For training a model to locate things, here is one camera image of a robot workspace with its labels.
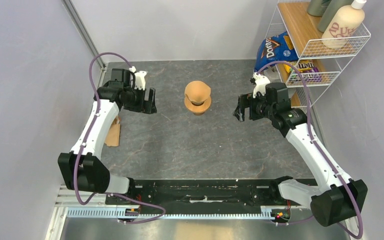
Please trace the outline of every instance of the white wall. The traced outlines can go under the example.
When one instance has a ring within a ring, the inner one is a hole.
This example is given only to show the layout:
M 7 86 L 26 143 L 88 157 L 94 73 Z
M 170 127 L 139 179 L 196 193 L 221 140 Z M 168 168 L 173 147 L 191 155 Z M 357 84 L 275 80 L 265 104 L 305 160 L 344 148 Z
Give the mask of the white wall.
M 99 52 L 130 61 L 255 59 L 277 0 L 72 0 Z M 119 62 L 104 56 L 104 62 Z
M 92 106 L 91 59 L 59 0 L 0 0 L 0 240 L 44 239 L 58 155 Z
M 369 240 L 384 239 L 384 1 L 368 0 L 372 38 L 315 104 L 327 148 L 368 196 L 362 216 Z

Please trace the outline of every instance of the white bottle cap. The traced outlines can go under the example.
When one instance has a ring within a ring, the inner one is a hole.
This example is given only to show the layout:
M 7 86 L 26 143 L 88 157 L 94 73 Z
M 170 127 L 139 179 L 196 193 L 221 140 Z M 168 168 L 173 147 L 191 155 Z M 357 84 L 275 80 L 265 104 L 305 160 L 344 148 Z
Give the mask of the white bottle cap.
M 351 3 L 351 7 L 355 9 L 362 9 L 367 0 L 354 0 Z

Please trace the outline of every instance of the bottle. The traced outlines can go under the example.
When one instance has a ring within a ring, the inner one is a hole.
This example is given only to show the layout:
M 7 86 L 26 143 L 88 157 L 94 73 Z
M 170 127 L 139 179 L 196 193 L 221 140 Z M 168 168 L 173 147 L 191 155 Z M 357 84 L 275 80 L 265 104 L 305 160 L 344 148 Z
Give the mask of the bottle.
M 351 3 L 353 3 L 353 0 L 333 0 L 321 17 L 320 22 L 317 25 L 317 29 L 324 33 L 338 10 L 343 6 L 350 5 Z
M 311 0 L 307 7 L 307 13 L 314 17 L 321 17 L 328 8 L 331 0 Z
M 326 47 L 340 49 L 347 43 L 346 37 L 351 37 L 365 18 L 365 12 L 362 9 L 365 3 L 366 0 L 354 0 L 351 5 L 339 8 L 321 36 L 321 41 Z

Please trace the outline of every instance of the hat brim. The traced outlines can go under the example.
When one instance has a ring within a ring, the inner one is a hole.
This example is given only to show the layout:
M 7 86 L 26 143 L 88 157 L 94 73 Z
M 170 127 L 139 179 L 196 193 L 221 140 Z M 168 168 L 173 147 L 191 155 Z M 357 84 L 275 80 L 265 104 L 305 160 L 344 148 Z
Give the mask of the hat brim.
M 207 111 L 211 106 L 211 97 L 209 96 L 207 100 L 201 105 L 201 106 L 195 106 L 192 104 L 192 102 L 187 98 L 184 97 L 184 105 L 186 108 L 191 111 L 194 114 L 202 114 Z

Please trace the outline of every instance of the robotic arm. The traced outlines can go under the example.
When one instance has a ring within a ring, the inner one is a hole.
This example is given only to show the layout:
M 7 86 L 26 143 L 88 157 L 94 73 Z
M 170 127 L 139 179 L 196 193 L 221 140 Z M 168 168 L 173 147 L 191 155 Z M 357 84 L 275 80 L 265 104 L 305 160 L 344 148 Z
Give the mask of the robotic arm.
M 341 175 L 350 188 L 358 208 L 363 208 L 368 188 L 362 180 L 354 181 L 328 153 L 319 138 L 310 128 L 314 140 L 310 138 L 307 116 L 298 108 L 291 107 L 288 89 L 284 83 L 273 82 L 263 75 L 254 74 L 251 82 L 255 84 L 252 93 L 240 95 L 233 115 L 240 121 L 245 120 L 245 109 L 249 108 L 249 119 L 268 118 L 273 127 L 278 129 L 299 152 L 317 182 L 317 186 L 308 186 L 284 176 L 271 184 L 271 197 L 274 200 L 292 200 L 311 209 L 315 219 L 324 227 L 356 216 L 343 184 L 338 179 Z M 336 167 L 335 173 L 321 152 L 313 144 L 314 141 Z
M 74 190 L 74 166 L 81 146 L 84 149 L 77 172 L 80 191 L 129 195 L 129 191 L 134 189 L 133 179 L 110 174 L 100 159 L 110 126 L 122 108 L 144 114 L 157 112 L 154 88 L 149 89 L 148 100 L 145 100 L 146 74 L 145 71 L 136 71 L 135 67 L 129 70 L 113 69 L 111 80 L 97 89 L 100 98 L 99 113 L 96 114 L 98 102 L 95 98 L 90 117 L 79 140 L 69 153 L 61 153 L 58 158 L 59 169 L 68 189 Z M 89 126 L 92 124 L 93 127 L 84 143 Z

